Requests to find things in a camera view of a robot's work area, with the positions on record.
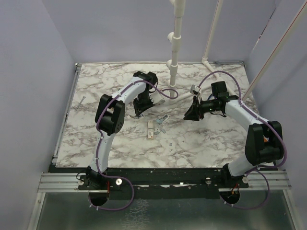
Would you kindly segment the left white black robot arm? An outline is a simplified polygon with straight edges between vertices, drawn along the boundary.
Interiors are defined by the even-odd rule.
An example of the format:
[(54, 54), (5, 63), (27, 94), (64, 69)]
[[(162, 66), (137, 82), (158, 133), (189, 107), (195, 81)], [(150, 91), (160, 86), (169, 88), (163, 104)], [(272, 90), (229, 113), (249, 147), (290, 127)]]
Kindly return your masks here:
[(157, 83), (158, 77), (155, 73), (137, 71), (133, 74), (130, 82), (118, 92), (113, 95), (103, 94), (101, 96), (95, 115), (99, 137), (93, 160), (86, 169), (87, 186), (101, 189), (112, 180), (127, 182), (132, 186), (127, 178), (105, 174), (108, 169), (108, 158), (112, 142), (124, 125), (126, 104), (133, 102), (136, 115), (153, 107), (150, 89), (156, 88)]

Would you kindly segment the white staple box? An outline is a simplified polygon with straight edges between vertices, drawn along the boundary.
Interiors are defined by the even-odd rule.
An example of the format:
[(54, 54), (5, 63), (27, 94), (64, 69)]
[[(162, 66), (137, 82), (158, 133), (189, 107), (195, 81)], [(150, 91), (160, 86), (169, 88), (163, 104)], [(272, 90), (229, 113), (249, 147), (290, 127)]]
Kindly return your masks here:
[(152, 140), (154, 138), (154, 121), (153, 120), (148, 120), (147, 130), (148, 130), (147, 138), (149, 140)]

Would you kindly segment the white stapler base piece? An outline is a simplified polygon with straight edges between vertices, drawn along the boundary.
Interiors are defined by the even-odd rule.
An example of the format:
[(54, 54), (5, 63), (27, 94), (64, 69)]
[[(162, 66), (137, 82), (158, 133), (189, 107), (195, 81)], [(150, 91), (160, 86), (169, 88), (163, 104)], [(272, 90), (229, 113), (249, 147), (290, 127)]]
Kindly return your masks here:
[(132, 119), (142, 119), (144, 118), (144, 115), (143, 114), (140, 114), (140, 115), (129, 115)]

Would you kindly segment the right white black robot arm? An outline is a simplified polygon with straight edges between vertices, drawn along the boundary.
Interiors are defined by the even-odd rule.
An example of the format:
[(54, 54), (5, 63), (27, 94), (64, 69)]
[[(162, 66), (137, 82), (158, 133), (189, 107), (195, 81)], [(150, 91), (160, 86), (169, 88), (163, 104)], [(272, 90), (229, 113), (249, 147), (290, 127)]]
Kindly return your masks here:
[(238, 96), (230, 95), (224, 81), (212, 83), (211, 89), (214, 98), (204, 101), (200, 97), (200, 87), (192, 85), (190, 92), (194, 97), (184, 120), (199, 121), (206, 113), (220, 111), (235, 119), (247, 131), (244, 155), (227, 164), (226, 172), (220, 176), (223, 186), (232, 187), (237, 183), (238, 176), (284, 157), (282, 127), (277, 121), (258, 117)]

